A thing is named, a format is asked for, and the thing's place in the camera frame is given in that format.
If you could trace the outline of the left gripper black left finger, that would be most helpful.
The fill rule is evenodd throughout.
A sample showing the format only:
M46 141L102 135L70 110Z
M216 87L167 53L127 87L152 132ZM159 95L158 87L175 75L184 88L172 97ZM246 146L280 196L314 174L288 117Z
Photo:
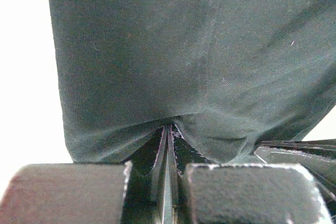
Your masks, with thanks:
M166 223L167 128L123 164L30 164L10 180L1 223Z

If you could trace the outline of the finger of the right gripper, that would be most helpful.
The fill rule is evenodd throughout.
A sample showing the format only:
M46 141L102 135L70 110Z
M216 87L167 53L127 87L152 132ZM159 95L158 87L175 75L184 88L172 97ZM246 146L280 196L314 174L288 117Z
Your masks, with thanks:
M295 163L316 179L327 203L335 202L335 139L318 141L262 141L254 154L265 163Z

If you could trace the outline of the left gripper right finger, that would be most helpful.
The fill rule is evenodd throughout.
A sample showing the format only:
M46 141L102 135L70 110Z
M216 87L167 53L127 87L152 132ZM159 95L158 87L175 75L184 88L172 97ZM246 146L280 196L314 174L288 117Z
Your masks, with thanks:
M333 223L333 192L301 164L214 164L167 134L179 223Z

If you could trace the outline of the black daisy print t-shirt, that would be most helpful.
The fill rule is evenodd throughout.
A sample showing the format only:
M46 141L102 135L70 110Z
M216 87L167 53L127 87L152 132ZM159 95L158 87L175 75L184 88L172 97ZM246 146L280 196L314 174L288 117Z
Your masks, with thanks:
M156 129L221 163L335 106L335 0L49 0L67 150L120 162Z

